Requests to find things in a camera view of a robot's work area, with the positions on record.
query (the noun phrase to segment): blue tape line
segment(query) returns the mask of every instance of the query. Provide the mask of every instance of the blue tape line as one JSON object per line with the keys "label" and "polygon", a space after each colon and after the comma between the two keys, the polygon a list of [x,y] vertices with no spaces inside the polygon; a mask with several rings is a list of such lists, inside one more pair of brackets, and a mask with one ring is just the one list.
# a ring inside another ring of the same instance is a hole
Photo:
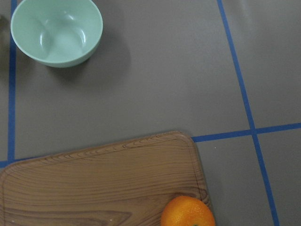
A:
{"label": "blue tape line", "polygon": [[0,168],[4,168],[8,165],[8,161],[0,161]]}
{"label": "blue tape line", "polygon": [[[17,7],[17,1],[11,0],[11,16]],[[16,128],[16,44],[10,34],[9,44],[9,90],[8,90],[8,162],[15,160]]]}
{"label": "blue tape line", "polygon": [[229,43],[229,47],[230,47],[230,51],[231,51],[231,55],[232,55],[232,60],[233,60],[233,63],[234,63],[236,74],[237,74],[237,78],[238,78],[238,82],[239,82],[239,86],[240,86],[240,91],[241,91],[241,95],[242,95],[245,110],[246,110],[246,115],[247,115],[247,118],[248,118],[251,133],[252,133],[254,147],[255,147],[255,150],[256,150],[257,159],[258,159],[258,163],[259,163],[260,170],[261,170],[261,175],[263,177],[263,182],[264,182],[266,193],[267,193],[267,196],[268,196],[269,207],[270,207],[270,210],[271,210],[274,226],[279,226],[280,224],[279,224],[279,220],[278,220],[278,215],[277,215],[277,211],[276,211],[276,206],[275,206],[275,202],[274,202],[274,198],[273,198],[272,189],[271,189],[270,183],[269,183],[268,173],[267,173],[265,165],[264,165],[264,160],[263,160],[263,156],[262,156],[258,136],[257,136],[257,133],[256,133],[255,123],[254,123],[254,120],[253,120],[251,107],[250,107],[250,103],[249,103],[247,92],[246,92],[246,87],[245,87],[244,80],[243,80],[243,77],[242,77],[242,73],[241,73],[241,70],[240,70],[238,57],[237,57],[237,54],[236,54],[236,51],[235,51],[235,46],[234,46],[233,39],[232,39],[232,36],[231,36],[231,32],[230,32],[228,20],[226,18],[225,10],[224,10],[223,4],[222,4],[222,0],[217,0],[217,4],[218,4],[219,10],[220,10],[221,17],[222,17],[222,22],[224,24],[224,29],[225,29],[226,36],[227,36],[227,39],[228,39],[228,43]]}
{"label": "blue tape line", "polygon": [[301,123],[258,128],[256,129],[256,132],[258,134],[261,134],[261,133],[279,132],[279,131],[290,130],[290,129],[301,129]]}
{"label": "blue tape line", "polygon": [[248,130],[241,130],[241,131],[234,131],[234,132],[227,132],[227,133],[218,133],[218,134],[211,134],[211,135],[203,135],[198,137],[192,137],[191,139],[194,142],[204,142],[210,140],[219,140],[219,139],[227,139],[233,137],[243,137],[251,135],[251,131]]}

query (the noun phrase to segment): gray surface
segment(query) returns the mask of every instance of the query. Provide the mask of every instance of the gray surface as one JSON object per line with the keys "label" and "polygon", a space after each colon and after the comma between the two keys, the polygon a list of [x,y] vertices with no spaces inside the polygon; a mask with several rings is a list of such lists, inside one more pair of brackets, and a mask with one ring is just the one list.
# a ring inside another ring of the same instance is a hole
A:
{"label": "gray surface", "polygon": [[301,222],[300,138],[301,129],[259,136],[282,226]]}
{"label": "gray surface", "polygon": [[251,137],[198,143],[218,226],[272,226]]}
{"label": "gray surface", "polygon": [[0,161],[7,158],[10,3],[0,3]]}
{"label": "gray surface", "polygon": [[[9,2],[0,2],[7,18],[0,161],[8,139]],[[216,1],[95,3],[104,32],[87,62],[54,69],[17,51],[16,158],[174,129],[191,136],[249,129]],[[256,127],[300,123],[301,2],[228,0],[224,7]],[[300,135],[259,135],[281,226],[300,222]],[[219,226],[273,225],[251,137],[197,145]]]}
{"label": "gray surface", "polygon": [[95,3],[104,32],[89,61],[52,69],[18,51],[16,158],[174,129],[248,129],[215,2]]}
{"label": "gray surface", "polygon": [[301,122],[301,1],[224,3],[256,127]]}

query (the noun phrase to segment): orange fruit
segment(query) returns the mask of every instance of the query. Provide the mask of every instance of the orange fruit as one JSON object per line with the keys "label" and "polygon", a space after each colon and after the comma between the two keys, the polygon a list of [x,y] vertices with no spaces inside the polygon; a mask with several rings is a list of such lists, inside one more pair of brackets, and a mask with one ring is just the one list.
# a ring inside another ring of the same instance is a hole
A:
{"label": "orange fruit", "polygon": [[161,226],[215,226],[211,210],[199,199],[178,196],[161,215]]}

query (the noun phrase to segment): bowl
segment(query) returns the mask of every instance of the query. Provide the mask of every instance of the bowl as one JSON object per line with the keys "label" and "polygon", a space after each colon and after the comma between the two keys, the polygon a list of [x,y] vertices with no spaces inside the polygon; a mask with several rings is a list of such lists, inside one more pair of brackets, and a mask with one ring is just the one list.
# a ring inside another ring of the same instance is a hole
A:
{"label": "bowl", "polygon": [[103,19],[92,0],[23,0],[11,19],[16,45],[52,67],[87,60],[99,45]]}

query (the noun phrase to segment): cutting board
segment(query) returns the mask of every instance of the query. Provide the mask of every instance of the cutting board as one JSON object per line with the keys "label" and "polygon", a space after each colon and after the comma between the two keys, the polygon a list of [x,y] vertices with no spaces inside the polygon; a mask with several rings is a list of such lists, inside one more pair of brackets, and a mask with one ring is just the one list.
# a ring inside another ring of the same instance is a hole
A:
{"label": "cutting board", "polygon": [[179,195],[210,206],[198,151],[177,131],[20,161],[0,186],[1,226],[159,226]]}

